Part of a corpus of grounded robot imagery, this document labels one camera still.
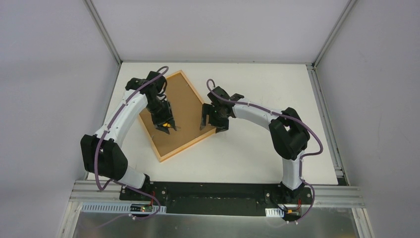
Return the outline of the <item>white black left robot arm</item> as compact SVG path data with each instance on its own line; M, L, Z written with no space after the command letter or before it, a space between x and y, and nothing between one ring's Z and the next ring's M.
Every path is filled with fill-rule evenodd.
M150 71L145 79L132 78L117 108L110 118L93 134L85 134L81 141L84 168L93 173L125 186L132 187L132 194L138 200L150 197L150 177L129 166L122 152L123 140L139 113L146 109L151 114L155 129L169 134L176 129L171 104L166 96L167 80L164 74L168 66Z

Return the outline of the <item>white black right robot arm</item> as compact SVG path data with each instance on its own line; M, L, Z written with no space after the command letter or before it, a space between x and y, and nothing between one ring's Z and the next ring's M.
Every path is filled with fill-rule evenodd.
M287 203L298 200L305 186L301 180L300 159L307 148L310 135L301 124L297 112L293 108L287 108L277 113L251 103L243 95L229 96L219 86L212 89L208 97L211 103L202 105L200 128L210 124L216 128L216 132L223 132L228 130L230 118L238 118L267 129L276 153L282 158L281 197Z

